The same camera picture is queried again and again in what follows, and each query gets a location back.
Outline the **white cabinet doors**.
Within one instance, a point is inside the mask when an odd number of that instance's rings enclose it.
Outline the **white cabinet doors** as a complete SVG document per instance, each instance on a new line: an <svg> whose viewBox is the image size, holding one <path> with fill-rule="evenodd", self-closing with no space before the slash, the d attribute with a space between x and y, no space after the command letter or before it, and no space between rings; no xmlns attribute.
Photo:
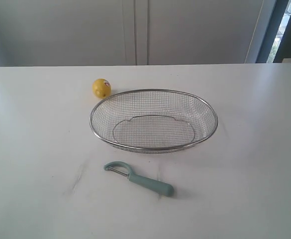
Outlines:
<svg viewBox="0 0 291 239"><path fill-rule="evenodd" d="M272 0L0 0L0 66L254 63Z"/></svg>

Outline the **oval metal mesh basket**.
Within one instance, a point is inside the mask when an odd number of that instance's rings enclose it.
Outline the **oval metal mesh basket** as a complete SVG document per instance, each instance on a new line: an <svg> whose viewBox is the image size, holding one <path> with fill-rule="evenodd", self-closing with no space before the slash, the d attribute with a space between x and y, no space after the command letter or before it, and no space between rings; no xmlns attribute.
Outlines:
<svg viewBox="0 0 291 239"><path fill-rule="evenodd" d="M158 154L209 139L217 130L218 117L196 95L140 89L101 100L91 111L90 127L96 137L118 149Z"/></svg>

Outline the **yellow lemon with sticker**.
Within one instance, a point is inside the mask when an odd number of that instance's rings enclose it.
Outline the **yellow lemon with sticker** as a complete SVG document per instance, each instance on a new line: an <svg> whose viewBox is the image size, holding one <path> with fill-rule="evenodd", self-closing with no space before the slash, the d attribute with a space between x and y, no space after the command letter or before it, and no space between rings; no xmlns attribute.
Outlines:
<svg viewBox="0 0 291 239"><path fill-rule="evenodd" d="M111 85L106 79L97 79L93 82L92 91L96 97L104 99L111 95Z"/></svg>

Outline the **window with dark frame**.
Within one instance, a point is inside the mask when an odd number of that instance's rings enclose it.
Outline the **window with dark frame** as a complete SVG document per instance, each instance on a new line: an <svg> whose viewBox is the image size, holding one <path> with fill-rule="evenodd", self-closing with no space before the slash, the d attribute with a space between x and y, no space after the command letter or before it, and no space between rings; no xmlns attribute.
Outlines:
<svg viewBox="0 0 291 239"><path fill-rule="evenodd" d="M264 39L256 58L256 63L269 63L270 52L274 48L275 39L279 45L272 63L281 63L291 58L291 0L276 0L267 25Z"/></svg>

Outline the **teal handled peeler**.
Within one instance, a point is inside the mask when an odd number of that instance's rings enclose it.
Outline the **teal handled peeler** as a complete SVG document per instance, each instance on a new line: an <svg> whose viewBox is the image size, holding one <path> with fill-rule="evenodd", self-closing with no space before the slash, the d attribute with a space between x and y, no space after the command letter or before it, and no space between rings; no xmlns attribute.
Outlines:
<svg viewBox="0 0 291 239"><path fill-rule="evenodd" d="M166 197L172 197L174 195L174 187L171 184L164 183L158 180L150 179L144 176L136 174L132 167L122 161L114 161L106 164L105 171L112 171L126 177L130 182L139 186L154 191L160 195Z"/></svg>

